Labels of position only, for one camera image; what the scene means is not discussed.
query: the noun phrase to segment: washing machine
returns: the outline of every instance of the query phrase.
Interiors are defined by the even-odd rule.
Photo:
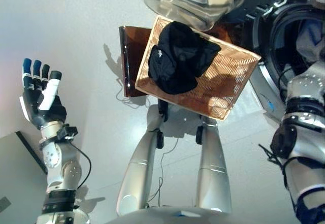
[[[317,35],[325,35],[324,5],[325,0],[245,0],[223,18],[241,22],[240,45],[261,55],[250,82],[266,115],[276,121],[284,115],[288,81],[312,64],[297,50],[300,32],[312,24],[321,29]]]

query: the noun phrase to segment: gray panel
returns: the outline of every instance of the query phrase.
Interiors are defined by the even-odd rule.
[[[266,114],[277,122],[280,122],[284,115],[285,104],[282,102],[279,95],[272,90],[259,66],[255,68],[249,80],[260,103],[266,110]]]

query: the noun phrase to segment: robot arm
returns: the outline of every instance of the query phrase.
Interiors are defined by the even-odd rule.
[[[325,221],[324,85],[322,61],[289,82],[286,113],[271,144],[302,224]]]
[[[48,79],[49,66],[44,65],[40,78],[41,62],[34,62],[33,76],[30,66],[31,60],[25,59],[24,93],[20,102],[26,119],[41,131],[40,150],[48,171],[46,198],[37,224],[73,224],[81,167],[77,148],[71,141],[78,132],[75,127],[64,124],[67,113],[57,95],[61,73],[52,71]]]

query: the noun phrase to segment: laundry basket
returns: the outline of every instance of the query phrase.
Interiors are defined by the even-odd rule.
[[[193,29],[202,38],[218,44],[221,50],[207,71],[197,78],[198,85],[195,89],[176,95],[165,93],[149,78],[148,61],[152,47],[158,44],[161,31],[170,22],[172,20],[157,16],[140,64],[136,89],[201,115],[224,121],[261,57]]]

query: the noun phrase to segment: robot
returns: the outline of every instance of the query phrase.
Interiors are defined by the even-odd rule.
[[[74,202],[81,179],[79,149],[72,144],[77,129],[65,124],[67,112],[57,88],[62,73],[36,60],[23,63],[24,116],[38,130],[48,170],[42,214],[37,224],[73,224]],[[286,112],[276,131],[269,161],[280,166],[296,217],[302,224],[325,223],[325,63],[313,64],[288,84]],[[148,208],[153,160],[162,148],[159,127],[168,119],[168,104],[158,102],[159,114],[149,123],[125,173],[117,200],[119,217],[111,224],[128,223],[251,223],[231,214],[231,193],[222,146],[214,119],[202,116],[197,143],[202,145],[196,206]]]

